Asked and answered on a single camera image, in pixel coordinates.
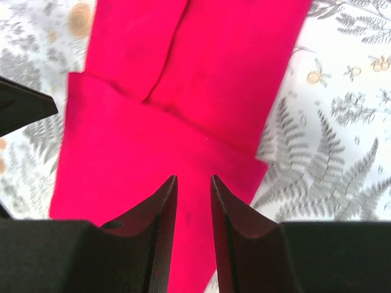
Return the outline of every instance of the floral tablecloth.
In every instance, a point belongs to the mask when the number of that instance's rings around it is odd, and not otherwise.
[[[61,113],[0,138],[0,200],[16,218],[48,217],[67,72],[83,68],[94,7],[0,0],[0,75]],[[391,219],[390,65],[390,0],[313,1],[263,133],[270,168],[255,209],[276,221]]]

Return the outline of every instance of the folded red cloth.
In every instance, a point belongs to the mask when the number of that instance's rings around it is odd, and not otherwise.
[[[216,269],[210,176],[250,203],[254,159],[310,0],[99,0],[68,80],[50,216],[101,225],[178,175],[170,293]]]

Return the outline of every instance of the red garment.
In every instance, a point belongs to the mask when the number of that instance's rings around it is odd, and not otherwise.
[[[178,175],[170,293],[216,269],[210,177],[250,203],[254,159],[310,0],[99,0],[70,73],[50,216],[101,225]]]

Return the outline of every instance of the white tablecloth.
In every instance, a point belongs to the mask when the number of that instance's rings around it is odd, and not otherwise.
[[[0,75],[63,113],[94,7],[0,0]],[[390,65],[390,1],[314,0],[264,130],[258,156],[270,168],[253,207],[277,221],[391,219]],[[48,216],[63,117],[0,139],[0,200],[17,218]],[[206,291],[216,288],[213,278]]]

